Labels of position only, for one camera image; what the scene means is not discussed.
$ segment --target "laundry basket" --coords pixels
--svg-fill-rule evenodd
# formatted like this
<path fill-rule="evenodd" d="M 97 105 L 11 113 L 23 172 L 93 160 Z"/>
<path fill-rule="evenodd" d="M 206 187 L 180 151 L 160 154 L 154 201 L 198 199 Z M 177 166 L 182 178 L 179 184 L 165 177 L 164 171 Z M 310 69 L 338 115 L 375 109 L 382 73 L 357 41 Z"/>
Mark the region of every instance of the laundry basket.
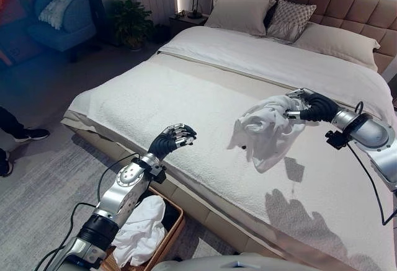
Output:
<path fill-rule="evenodd" d="M 151 187 L 149 188 L 149 194 L 151 195 L 159 195 L 164 199 L 166 203 L 166 211 L 170 211 L 172 216 L 171 221 L 167 224 L 164 224 L 165 229 L 167 230 L 167 234 L 165 235 L 163 241 L 156 249 L 156 252 L 153 254 L 152 258 L 145 262 L 144 264 L 134 267 L 130 264 L 127 264 L 123 268 L 119 268 L 116 264 L 116 261 L 113 256 L 114 247 L 111 247 L 107 251 L 107 257 L 103 261 L 102 265 L 100 266 L 102 270 L 105 271 L 150 271 L 156 264 L 160 263 L 165 255 L 168 253 L 171 246 L 174 244 L 175 240 L 178 238 L 178 235 L 181 233 L 184 225 L 184 212 L 181 207 L 176 205 L 174 202 L 170 201 L 161 193 L 155 191 Z"/>

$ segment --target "white towel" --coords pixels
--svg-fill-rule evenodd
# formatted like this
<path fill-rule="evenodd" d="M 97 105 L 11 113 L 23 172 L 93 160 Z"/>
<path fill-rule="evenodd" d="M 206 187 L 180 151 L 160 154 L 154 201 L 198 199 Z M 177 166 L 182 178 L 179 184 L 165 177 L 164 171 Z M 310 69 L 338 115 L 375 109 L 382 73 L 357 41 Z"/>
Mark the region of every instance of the white towel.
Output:
<path fill-rule="evenodd" d="M 289 120 L 287 110 L 303 110 L 299 99 L 272 96 L 250 108 L 234 124 L 228 149 L 246 147 L 247 160 L 258 172 L 277 164 L 288 152 L 297 136 L 305 129 L 305 121 Z"/>
<path fill-rule="evenodd" d="M 164 239 L 161 221 L 165 209 L 166 204 L 158 195 L 144 198 L 135 208 L 112 243 L 116 246 L 113 256 L 120 268 L 127 262 L 139 266 L 151 258 Z"/>

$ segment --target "bed frame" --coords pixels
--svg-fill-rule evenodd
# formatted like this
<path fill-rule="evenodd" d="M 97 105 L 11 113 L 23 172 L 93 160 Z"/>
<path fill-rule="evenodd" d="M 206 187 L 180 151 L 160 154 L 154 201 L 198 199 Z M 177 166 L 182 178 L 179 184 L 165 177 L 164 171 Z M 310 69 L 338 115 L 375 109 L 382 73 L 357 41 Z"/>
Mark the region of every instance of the bed frame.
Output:
<path fill-rule="evenodd" d="M 397 54 L 397 2 L 386 0 L 289 0 L 301 4 L 316 4 L 317 9 L 311 20 L 313 22 L 347 29 L 375 38 L 382 46 L 374 53 L 375 61 L 381 73 Z M 101 150 L 114 160 L 119 160 L 132 153 L 119 144 L 90 131 L 71 128 L 80 137 Z M 211 204 L 199 197 L 188 187 L 181 185 L 172 177 L 162 184 L 152 186 L 167 198 L 178 204 L 183 210 L 213 231 L 239 252 L 256 252 L 268 257 L 278 257 L 306 264 L 279 249 L 272 241 L 282 239 L 275 237 L 269 228 L 269 235 L 258 238 L 254 233 L 244 229 L 229 217 L 218 211 Z M 327 270 L 353 270 L 346 264 L 313 249 L 317 257 L 330 263 Z"/>

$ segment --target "black cable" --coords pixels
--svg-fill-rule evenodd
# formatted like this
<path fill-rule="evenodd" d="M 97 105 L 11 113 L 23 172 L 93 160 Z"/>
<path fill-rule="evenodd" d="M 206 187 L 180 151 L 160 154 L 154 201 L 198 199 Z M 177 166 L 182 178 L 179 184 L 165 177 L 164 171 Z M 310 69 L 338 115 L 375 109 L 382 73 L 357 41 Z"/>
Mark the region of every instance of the black cable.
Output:
<path fill-rule="evenodd" d="M 34 271 L 38 271 L 38 269 L 40 268 L 40 266 L 44 263 L 44 261 L 47 259 L 47 257 L 49 257 L 50 255 L 52 255 L 54 252 L 56 252 L 58 250 L 58 248 L 53 249 L 52 251 L 50 251 L 48 254 L 46 254 L 44 256 L 44 258 L 42 258 L 42 260 L 37 264 L 36 268 Z"/>
<path fill-rule="evenodd" d="M 355 113 L 358 113 L 359 115 L 361 115 L 362 109 L 363 109 L 363 108 L 364 108 L 364 103 L 363 103 L 363 102 L 359 102 L 359 103 L 355 106 L 354 112 L 355 112 Z"/>
<path fill-rule="evenodd" d="M 45 268 L 44 268 L 44 271 L 46 271 L 47 268 L 48 268 L 48 266 L 50 266 L 50 264 L 52 263 L 53 259 L 54 259 L 55 256 L 57 255 L 57 253 L 62 249 L 63 244 L 64 244 L 64 243 L 66 242 L 66 240 L 69 238 L 70 233 L 72 233 L 72 230 L 73 230 L 73 216 L 74 216 L 74 213 L 76 212 L 76 209 L 77 209 L 78 206 L 80 206 L 80 205 L 90 206 L 90 207 L 93 207 L 93 208 L 96 207 L 96 206 L 93 205 L 93 204 L 83 203 L 83 202 L 82 202 L 82 203 L 77 203 L 76 206 L 74 206 L 73 211 L 72 211 L 72 214 L 70 215 L 70 228 L 69 228 L 69 231 L 68 231 L 68 233 L 66 234 L 64 240 L 61 242 L 60 246 L 55 250 L 55 252 L 54 252 L 54 254 L 52 255 L 51 259 L 48 261 L 47 265 L 46 265 Z"/>
<path fill-rule="evenodd" d="M 125 156 L 124 158 L 121 158 L 121 159 L 119 159 L 118 161 L 116 161 L 114 164 L 112 164 L 110 167 L 108 167 L 108 168 L 105 170 L 105 172 L 102 173 L 102 175 L 101 175 L 101 177 L 100 177 L 100 179 L 99 179 L 98 188 L 97 188 L 97 199 L 98 199 L 98 203 L 100 202 L 100 185 L 101 185 L 101 183 L 102 183 L 102 180 L 103 180 L 103 178 L 104 178 L 106 172 L 109 171 L 111 168 L 113 168 L 113 167 L 114 167 L 116 164 L 118 164 L 120 161 L 123 161 L 124 159 L 127 159 L 127 158 L 129 158 L 129 157 L 131 157 L 131 156 L 134 156 L 134 155 L 138 155 L 139 159 L 141 159 L 141 156 L 139 155 L 139 153 L 130 154 L 130 155 Z"/>
<path fill-rule="evenodd" d="M 347 147 L 349 147 L 349 149 L 353 152 L 355 158 L 357 158 L 357 160 L 359 161 L 360 165 L 362 166 L 362 168 L 364 169 L 365 173 L 367 174 L 368 178 L 371 181 L 371 184 L 372 184 L 372 187 L 373 187 L 373 191 L 375 192 L 375 196 L 376 196 L 377 201 L 378 201 L 379 210 L 380 210 L 380 216 L 382 218 L 382 225 L 385 226 L 386 224 L 388 224 L 389 221 L 391 221 L 391 219 L 393 217 L 395 217 L 395 215 L 397 214 L 397 209 L 387 218 L 387 220 L 385 220 L 385 216 L 383 214 L 382 204 L 381 204 L 380 199 L 379 199 L 378 190 L 377 190 L 377 187 L 375 186 L 375 183 L 374 183 L 370 173 L 368 173 L 368 170 L 364 167 L 362 161 L 359 159 L 358 155 L 355 153 L 355 151 L 352 149 L 352 147 L 350 146 L 349 143 L 347 144 Z"/>

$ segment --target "mattress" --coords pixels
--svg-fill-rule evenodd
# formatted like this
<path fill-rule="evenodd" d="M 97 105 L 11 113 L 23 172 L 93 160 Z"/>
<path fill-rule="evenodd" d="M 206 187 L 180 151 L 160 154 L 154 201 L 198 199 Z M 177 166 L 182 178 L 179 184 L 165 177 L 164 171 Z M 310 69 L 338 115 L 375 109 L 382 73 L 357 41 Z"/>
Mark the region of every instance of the mattress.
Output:
<path fill-rule="evenodd" d="M 270 229 L 277 246 L 323 270 L 336 269 L 316 260 L 314 250 L 343 262 L 338 270 L 396 269 L 393 225 L 381 225 L 372 188 L 349 151 L 324 142 L 331 125 L 307 127 L 286 158 L 263 174 L 247 162 L 244 151 L 226 149 L 236 118 L 258 100 L 294 87 L 310 87 L 350 105 L 364 100 L 371 113 L 395 125 L 390 91 L 378 74 L 330 56 L 206 27 L 182 32 L 160 51 L 77 96 L 63 123 L 142 149 L 164 127 L 186 123 L 197 131 L 197 142 L 166 162 L 178 181 L 214 207 L 258 236 Z M 344 94 L 349 84 L 341 80 L 349 78 L 355 86 Z M 392 208 L 391 194 L 374 178 L 384 207 Z"/>

